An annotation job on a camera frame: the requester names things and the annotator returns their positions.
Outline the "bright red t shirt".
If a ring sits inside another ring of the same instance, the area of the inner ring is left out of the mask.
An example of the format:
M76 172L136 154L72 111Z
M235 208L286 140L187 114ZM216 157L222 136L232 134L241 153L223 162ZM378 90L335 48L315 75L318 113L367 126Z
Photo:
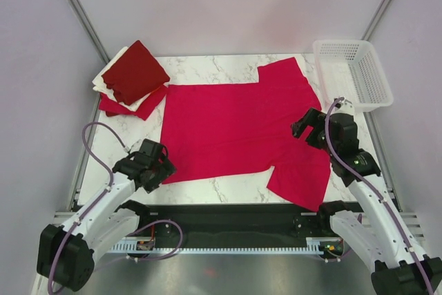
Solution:
M330 177L328 155L291 132L320 102L294 58L258 68L249 84L172 85L160 141L183 182L273 171L267 188L317 211Z

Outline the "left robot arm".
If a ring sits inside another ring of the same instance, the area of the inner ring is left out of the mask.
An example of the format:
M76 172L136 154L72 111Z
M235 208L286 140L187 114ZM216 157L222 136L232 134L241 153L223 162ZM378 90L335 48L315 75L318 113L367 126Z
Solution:
M49 294L55 294L55 283L79 291L111 247L126 236L149 232L150 210L131 196L137 191L152 193L176 168L163 144L145 139L109 171L109 183L78 212L41 232L37 273L48 279Z

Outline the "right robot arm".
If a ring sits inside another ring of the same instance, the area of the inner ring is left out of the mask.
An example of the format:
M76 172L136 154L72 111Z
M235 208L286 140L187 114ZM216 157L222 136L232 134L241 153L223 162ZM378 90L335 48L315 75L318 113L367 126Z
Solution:
M325 151L332 171L343 181L371 226L366 229L342 201L323 203L316 226L324 235L336 234L365 263L377 294L434 294L441 283L441 258L428 256L394 205L374 157L359 146L354 107L344 97L327 112L310 108L291 125L300 138L311 128L306 143Z

